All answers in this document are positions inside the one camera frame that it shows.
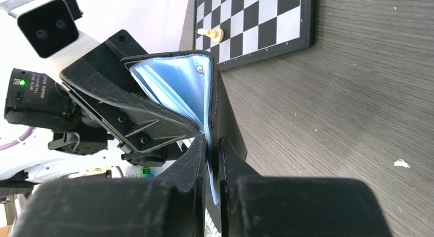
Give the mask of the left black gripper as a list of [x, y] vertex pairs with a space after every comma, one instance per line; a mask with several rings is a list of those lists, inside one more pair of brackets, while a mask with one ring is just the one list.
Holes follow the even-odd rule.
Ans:
[[162, 164], [181, 154], [178, 140], [195, 137], [198, 127], [148, 98], [121, 60], [145, 50], [120, 30], [59, 74], [84, 113], [85, 123], [105, 129], [119, 141], [122, 159]]

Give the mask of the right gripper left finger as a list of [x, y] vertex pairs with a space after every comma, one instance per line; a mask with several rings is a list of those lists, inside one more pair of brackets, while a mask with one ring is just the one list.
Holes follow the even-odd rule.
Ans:
[[76, 178], [42, 184], [12, 236], [203, 236], [206, 139], [159, 176]]

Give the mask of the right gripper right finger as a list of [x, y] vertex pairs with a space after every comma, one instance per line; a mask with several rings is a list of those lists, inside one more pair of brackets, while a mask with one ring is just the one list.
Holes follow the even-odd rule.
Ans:
[[391, 236], [373, 191], [351, 178], [265, 177], [219, 142], [222, 236]]

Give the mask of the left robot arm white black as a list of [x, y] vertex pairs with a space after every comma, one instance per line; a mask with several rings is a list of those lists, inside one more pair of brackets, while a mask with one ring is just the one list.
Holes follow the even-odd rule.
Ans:
[[53, 134], [55, 156], [15, 151], [1, 159], [1, 197], [31, 192], [36, 184], [84, 170], [157, 167], [182, 155], [176, 142], [195, 137], [192, 121], [152, 102], [123, 65], [146, 51], [125, 30], [112, 35], [61, 73], [14, 69], [4, 117], [29, 127], [18, 143], [30, 146], [36, 128]]

